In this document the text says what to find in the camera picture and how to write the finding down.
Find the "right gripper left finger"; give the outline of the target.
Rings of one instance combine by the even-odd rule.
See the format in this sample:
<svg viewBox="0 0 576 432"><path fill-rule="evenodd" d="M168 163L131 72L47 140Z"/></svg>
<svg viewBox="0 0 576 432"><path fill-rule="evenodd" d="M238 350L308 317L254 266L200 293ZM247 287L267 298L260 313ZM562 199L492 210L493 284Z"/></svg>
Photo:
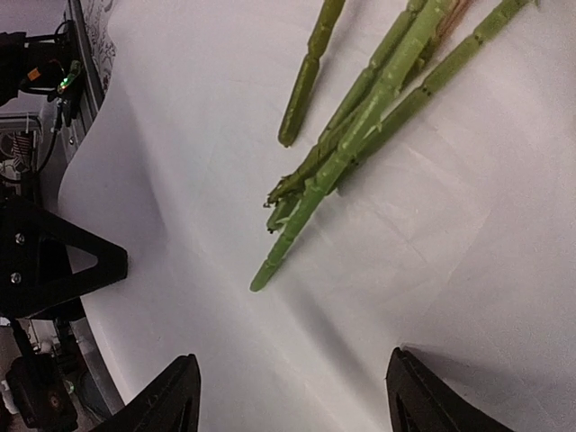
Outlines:
<svg viewBox="0 0 576 432"><path fill-rule="evenodd" d="M201 373L195 355L180 355L136 398L105 422L107 431L196 431Z"/></svg>

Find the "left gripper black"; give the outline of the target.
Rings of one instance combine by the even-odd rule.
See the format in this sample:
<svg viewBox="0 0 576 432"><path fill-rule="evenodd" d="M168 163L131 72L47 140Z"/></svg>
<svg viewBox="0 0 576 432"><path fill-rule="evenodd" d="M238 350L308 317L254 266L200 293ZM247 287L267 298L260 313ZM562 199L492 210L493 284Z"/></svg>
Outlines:
<svg viewBox="0 0 576 432"><path fill-rule="evenodd" d="M1 315L29 318L128 275L128 253L21 196L1 202ZM77 411L50 354L9 319L21 355L6 380L27 428L77 430Z"/></svg>

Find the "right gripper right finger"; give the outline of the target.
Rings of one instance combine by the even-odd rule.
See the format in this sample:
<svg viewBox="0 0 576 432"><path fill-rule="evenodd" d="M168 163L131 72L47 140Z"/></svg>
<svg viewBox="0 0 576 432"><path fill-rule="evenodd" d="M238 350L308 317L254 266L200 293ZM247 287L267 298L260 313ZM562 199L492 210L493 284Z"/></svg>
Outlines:
<svg viewBox="0 0 576 432"><path fill-rule="evenodd" d="M465 401L407 349L393 349L385 381L394 432L510 431Z"/></svg>

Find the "white wrapping paper sheet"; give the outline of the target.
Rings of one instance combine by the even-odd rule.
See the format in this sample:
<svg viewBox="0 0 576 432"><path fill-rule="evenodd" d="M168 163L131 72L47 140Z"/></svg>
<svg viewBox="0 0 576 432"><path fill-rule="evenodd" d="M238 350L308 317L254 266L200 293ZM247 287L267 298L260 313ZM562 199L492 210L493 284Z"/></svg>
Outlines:
<svg viewBox="0 0 576 432"><path fill-rule="evenodd" d="M575 4L529 4L343 187L261 292L266 195L402 1L350 1L298 141L318 1L118 1L109 89L60 214L125 248L83 299L124 401L176 356L203 431L387 431L397 346L516 431L575 428Z"/></svg>

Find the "bouquet of fake flowers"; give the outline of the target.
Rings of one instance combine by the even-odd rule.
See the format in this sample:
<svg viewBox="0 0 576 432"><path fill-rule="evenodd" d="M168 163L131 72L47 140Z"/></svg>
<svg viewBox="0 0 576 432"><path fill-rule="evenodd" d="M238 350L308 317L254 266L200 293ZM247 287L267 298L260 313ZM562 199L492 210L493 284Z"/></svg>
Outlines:
<svg viewBox="0 0 576 432"><path fill-rule="evenodd" d="M249 288L262 290L282 264L321 201L441 90L526 6L501 1L408 95L403 91L427 67L464 14L465 1L409 1L295 170L281 178L265 206L274 210L269 232L279 232Z"/></svg>

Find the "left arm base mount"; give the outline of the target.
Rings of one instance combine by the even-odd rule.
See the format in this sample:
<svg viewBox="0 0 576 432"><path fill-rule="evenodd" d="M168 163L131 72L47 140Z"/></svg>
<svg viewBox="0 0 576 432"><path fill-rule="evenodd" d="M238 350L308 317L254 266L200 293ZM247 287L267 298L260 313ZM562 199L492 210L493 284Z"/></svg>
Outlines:
<svg viewBox="0 0 576 432"><path fill-rule="evenodd" d="M81 68L76 24L62 22L51 34L1 33L1 104L19 94L45 95L51 101L68 91L68 79Z"/></svg>

